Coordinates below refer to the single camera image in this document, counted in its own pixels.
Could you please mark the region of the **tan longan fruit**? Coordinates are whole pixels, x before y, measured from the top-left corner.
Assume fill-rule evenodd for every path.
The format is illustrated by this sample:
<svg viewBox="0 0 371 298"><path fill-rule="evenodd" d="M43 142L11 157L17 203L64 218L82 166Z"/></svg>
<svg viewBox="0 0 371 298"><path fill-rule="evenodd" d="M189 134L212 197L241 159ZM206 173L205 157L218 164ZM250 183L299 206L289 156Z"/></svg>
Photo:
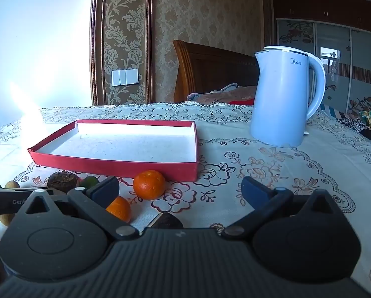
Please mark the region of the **tan longan fruit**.
<svg viewBox="0 0 371 298"><path fill-rule="evenodd" d="M16 181L10 180L5 184L5 188L6 189L19 189L20 185Z"/></svg>
<svg viewBox="0 0 371 298"><path fill-rule="evenodd" d="M0 215L0 221L3 225L8 227L14 217L15 217L15 214L3 214L3 215Z"/></svg>

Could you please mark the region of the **green cucumber chunk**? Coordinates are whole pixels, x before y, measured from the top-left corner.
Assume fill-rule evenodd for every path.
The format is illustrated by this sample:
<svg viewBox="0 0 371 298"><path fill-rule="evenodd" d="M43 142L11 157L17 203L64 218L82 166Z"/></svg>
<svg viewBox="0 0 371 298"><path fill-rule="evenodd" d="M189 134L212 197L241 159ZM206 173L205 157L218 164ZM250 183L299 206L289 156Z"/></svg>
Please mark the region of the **green cucumber chunk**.
<svg viewBox="0 0 371 298"><path fill-rule="evenodd" d="M99 183L98 178L95 176L88 176L79 182L80 187L84 187L86 190L96 186Z"/></svg>

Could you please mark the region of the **orange mandarin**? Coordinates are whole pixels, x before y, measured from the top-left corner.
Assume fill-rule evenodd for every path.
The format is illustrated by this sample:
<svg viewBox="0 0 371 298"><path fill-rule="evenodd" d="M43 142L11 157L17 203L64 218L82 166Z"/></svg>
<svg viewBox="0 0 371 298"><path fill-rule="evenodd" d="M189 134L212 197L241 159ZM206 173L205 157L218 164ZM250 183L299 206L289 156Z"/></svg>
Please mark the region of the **orange mandarin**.
<svg viewBox="0 0 371 298"><path fill-rule="evenodd" d="M166 180L160 172L147 170L134 178L133 189L143 200L155 200L164 194Z"/></svg>
<svg viewBox="0 0 371 298"><path fill-rule="evenodd" d="M130 203L122 196L118 196L107 208L106 211L129 223L132 218L132 210Z"/></svg>

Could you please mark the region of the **dark sugarcane piece tall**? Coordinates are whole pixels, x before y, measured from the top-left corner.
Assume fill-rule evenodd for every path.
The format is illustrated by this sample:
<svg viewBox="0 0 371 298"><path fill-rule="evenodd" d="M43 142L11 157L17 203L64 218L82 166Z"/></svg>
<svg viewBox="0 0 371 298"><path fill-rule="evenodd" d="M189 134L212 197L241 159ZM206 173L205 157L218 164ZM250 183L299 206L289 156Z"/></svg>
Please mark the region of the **dark sugarcane piece tall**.
<svg viewBox="0 0 371 298"><path fill-rule="evenodd" d="M79 177L71 172L61 171L51 174L47 180L47 187L68 193L78 187Z"/></svg>

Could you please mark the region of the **red shallow cardboard tray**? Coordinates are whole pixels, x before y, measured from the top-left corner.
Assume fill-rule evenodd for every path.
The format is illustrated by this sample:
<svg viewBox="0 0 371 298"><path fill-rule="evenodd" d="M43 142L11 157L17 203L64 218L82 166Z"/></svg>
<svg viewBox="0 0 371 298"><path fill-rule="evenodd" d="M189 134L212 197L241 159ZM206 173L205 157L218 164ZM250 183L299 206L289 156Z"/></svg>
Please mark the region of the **red shallow cardboard tray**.
<svg viewBox="0 0 371 298"><path fill-rule="evenodd" d="M146 170L168 181L198 178L196 123L180 120L75 120L28 150L38 165L135 178Z"/></svg>

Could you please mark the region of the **floral lace tablecloth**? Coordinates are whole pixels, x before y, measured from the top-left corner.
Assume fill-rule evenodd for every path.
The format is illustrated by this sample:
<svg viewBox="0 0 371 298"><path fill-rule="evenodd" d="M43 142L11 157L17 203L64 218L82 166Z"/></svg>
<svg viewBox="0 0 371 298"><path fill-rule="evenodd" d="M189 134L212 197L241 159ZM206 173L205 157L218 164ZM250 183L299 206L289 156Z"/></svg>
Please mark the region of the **floral lace tablecloth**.
<svg viewBox="0 0 371 298"><path fill-rule="evenodd" d="M325 189L360 239L353 279L371 292L371 141L318 111L299 147L273 147L251 137L251 115L249 106L191 102L43 109L31 121L0 128L0 184L44 186L53 170L35 165L28 149L74 120L190 120L200 146L197 181L170 182L162 197L145 201L134 193L132 179L120 178L119 193L131 205L134 227L144 229L159 213L170 213L185 227L221 231L252 209L241 194L246 176L296 194Z"/></svg>

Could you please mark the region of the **light blue electric kettle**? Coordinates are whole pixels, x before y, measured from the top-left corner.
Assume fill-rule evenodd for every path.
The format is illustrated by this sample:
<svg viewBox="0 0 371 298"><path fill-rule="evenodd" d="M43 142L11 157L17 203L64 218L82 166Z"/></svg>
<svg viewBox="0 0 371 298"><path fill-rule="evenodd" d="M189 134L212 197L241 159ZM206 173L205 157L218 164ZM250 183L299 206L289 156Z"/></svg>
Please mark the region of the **light blue electric kettle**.
<svg viewBox="0 0 371 298"><path fill-rule="evenodd" d="M266 46L255 53L260 75L250 123L251 136L276 147L301 145L306 122L325 96L322 61L288 46Z"/></svg>

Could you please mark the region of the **bedding pile on bed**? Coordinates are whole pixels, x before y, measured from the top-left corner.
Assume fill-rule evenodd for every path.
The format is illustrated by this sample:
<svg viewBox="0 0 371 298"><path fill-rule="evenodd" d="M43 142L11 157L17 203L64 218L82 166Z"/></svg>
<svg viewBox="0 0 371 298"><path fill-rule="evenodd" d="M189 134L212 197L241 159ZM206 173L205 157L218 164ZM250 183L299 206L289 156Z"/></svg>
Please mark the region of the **bedding pile on bed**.
<svg viewBox="0 0 371 298"><path fill-rule="evenodd" d="M252 105L256 94L256 86L241 87L237 83L226 85L208 93L191 93L187 101L209 105L226 103L231 105Z"/></svg>

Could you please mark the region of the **wooden bed headboard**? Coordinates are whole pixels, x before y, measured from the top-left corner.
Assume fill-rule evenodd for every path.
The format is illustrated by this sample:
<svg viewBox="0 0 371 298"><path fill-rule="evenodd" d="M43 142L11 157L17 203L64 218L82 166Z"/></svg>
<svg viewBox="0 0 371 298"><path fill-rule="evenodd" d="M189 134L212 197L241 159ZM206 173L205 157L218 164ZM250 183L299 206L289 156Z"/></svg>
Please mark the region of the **wooden bed headboard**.
<svg viewBox="0 0 371 298"><path fill-rule="evenodd" d="M256 57L201 44L174 40L179 61L175 103L193 92L207 93L230 83L256 86L260 74Z"/></svg>

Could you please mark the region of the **sliding wardrobe doors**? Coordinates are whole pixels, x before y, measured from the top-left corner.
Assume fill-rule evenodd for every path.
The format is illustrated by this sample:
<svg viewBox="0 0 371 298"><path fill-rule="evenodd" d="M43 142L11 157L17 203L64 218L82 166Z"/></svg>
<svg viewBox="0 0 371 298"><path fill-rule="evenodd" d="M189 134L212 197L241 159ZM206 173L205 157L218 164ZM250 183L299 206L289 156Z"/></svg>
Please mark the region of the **sliding wardrobe doors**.
<svg viewBox="0 0 371 298"><path fill-rule="evenodd" d="M371 33L346 26L277 20L277 44L310 52L326 73L323 103L346 114L371 110Z"/></svg>

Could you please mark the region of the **white wall switch panel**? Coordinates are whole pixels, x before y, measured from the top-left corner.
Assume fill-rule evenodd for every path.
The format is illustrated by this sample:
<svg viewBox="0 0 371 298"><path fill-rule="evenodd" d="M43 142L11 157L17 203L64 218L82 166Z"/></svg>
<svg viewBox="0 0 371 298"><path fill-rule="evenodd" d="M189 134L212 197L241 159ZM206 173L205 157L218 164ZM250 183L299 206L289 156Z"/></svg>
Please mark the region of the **white wall switch panel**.
<svg viewBox="0 0 371 298"><path fill-rule="evenodd" d="M122 85L139 84L137 69L119 69L111 72L111 82L113 87Z"/></svg>

